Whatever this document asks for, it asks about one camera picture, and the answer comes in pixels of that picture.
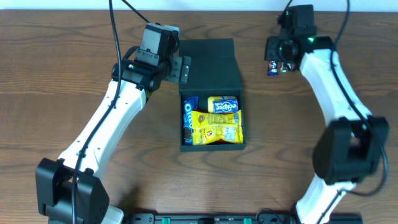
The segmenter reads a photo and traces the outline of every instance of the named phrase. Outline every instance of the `wood grain surface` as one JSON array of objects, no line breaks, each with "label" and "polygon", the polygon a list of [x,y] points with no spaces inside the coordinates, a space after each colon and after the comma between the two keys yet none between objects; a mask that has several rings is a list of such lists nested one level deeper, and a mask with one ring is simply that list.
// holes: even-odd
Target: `wood grain surface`
[{"label": "wood grain surface", "polygon": [[[288,210],[314,175],[311,153],[325,128],[300,73],[268,77],[266,39],[276,12],[143,12],[182,39],[233,38],[246,110],[243,151],[179,153],[178,85],[163,82],[129,125],[109,163],[111,203],[159,213]],[[145,24],[115,12],[122,53]],[[343,13],[316,13],[319,34],[336,36]],[[371,198],[346,196],[337,211],[365,223],[398,222],[398,14],[352,13],[338,49],[362,102],[389,121],[389,182]],[[56,159],[99,106],[116,63],[108,11],[0,11],[0,223],[45,223],[34,171]],[[370,190],[379,174],[358,190]]]}]

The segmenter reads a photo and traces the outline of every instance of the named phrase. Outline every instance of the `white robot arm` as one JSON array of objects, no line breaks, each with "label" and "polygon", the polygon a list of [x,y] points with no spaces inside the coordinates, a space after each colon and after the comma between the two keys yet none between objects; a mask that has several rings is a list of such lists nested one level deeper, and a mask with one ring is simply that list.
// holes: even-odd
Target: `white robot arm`
[{"label": "white robot arm", "polygon": [[[187,82],[191,58],[174,56],[179,48],[179,35],[178,27],[146,25],[141,46],[130,48],[121,60],[118,100],[109,114],[103,118],[117,93],[118,64],[113,67],[112,80],[104,99],[81,134],[57,161],[44,158],[40,162],[36,170],[39,213],[71,223],[74,220],[72,208],[75,207],[77,223],[101,221],[103,224],[118,224],[123,221],[123,211],[109,205],[109,197],[101,180],[127,126],[143,109],[150,95],[159,89],[161,81]],[[129,60],[134,52],[135,60]],[[85,144],[90,135],[91,140]],[[81,153],[84,155],[78,162]],[[78,177],[76,206],[71,200],[73,184],[69,182],[73,175]]]},{"label": "white robot arm", "polygon": [[[100,106],[95,111],[84,130],[69,146],[61,153],[58,159],[63,159],[63,164],[70,168],[76,166],[77,154],[83,147],[88,135],[92,132],[95,125],[104,115],[111,104],[113,95],[116,92],[118,82],[111,81],[108,90]],[[116,102],[116,108],[111,110],[103,124],[99,127],[91,144],[85,152],[80,171],[84,172],[87,168],[93,170],[93,176],[103,180],[109,159],[118,144],[121,136],[135,115],[143,109],[146,103],[146,94],[143,90],[138,90],[136,84],[122,80],[120,87],[120,97]]]},{"label": "white robot arm", "polygon": [[[329,37],[317,35],[313,6],[289,4],[278,17],[282,27],[279,36],[267,40],[265,59],[296,64],[322,109],[326,130],[313,152],[315,176],[294,207],[294,221],[328,223],[343,196],[376,172],[388,123],[384,118],[374,118],[356,96],[337,52],[331,58],[335,44]],[[352,145],[351,138],[358,143]]]},{"label": "white robot arm", "polygon": [[[330,49],[314,50],[305,53],[300,66],[302,75],[310,83],[312,90],[319,102],[325,117],[326,126],[333,120],[345,117],[348,120],[359,121],[358,115],[351,109],[344,97],[330,68]],[[349,84],[340,66],[338,54],[333,54],[333,62],[340,81],[356,107],[365,118],[371,115],[370,111],[362,104]],[[304,197],[297,202],[296,211],[301,223],[316,224],[329,222],[330,213],[338,202],[346,194],[343,190],[353,190],[356,184],[351,181],[337,182],[327,185],[325,180],[316,174],[305,193]]]}]

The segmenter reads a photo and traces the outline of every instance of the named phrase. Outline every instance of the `oreo cookies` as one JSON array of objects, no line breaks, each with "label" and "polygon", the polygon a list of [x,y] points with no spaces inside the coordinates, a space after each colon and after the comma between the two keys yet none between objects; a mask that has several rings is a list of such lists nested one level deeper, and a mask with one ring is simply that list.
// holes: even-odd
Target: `oreo cookies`
[{"label": "oreo cookies", "polygon": [[192,127],[192,111],[196,110],[198,108],[198,97],[197,96],[192,96],[188,97],[187,99],[184,100],[183,102],[183,120],[184,120],[184,126],[183,126],[183,137],[184,137],[184,144],[186,145],[192,145],[193,140],[192,140],[192,133],[193,133],[193,127]]}]

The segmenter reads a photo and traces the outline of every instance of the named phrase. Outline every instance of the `yellow package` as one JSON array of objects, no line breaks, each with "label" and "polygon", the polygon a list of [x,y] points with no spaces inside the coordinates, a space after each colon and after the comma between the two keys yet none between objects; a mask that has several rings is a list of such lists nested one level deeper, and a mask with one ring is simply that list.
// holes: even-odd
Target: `yellow package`
[{"label": "yellow package", "polygon": [[241,110],[233,114],[211,114],[192,111],[193,144],[205,145],[220,139],[243,143]]}]

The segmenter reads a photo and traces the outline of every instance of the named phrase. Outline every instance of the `black cardboard box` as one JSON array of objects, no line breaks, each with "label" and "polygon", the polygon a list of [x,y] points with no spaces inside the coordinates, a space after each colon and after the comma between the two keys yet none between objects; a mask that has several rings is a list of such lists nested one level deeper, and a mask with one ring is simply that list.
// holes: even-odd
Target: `black cardboard box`
[{"label": "black cardboard box", "polygon": [[[246,147],[241,75],[235,59],[233,39],[181,40],[180,55],[192,58],[188,82],[180,84],[180,151],[230,151]],[[189,146],[183,142],[183,101],[198,96],[198,110],[207,112],[209,96],[236,96],[242,113],[243,144],[215,142]]]}]

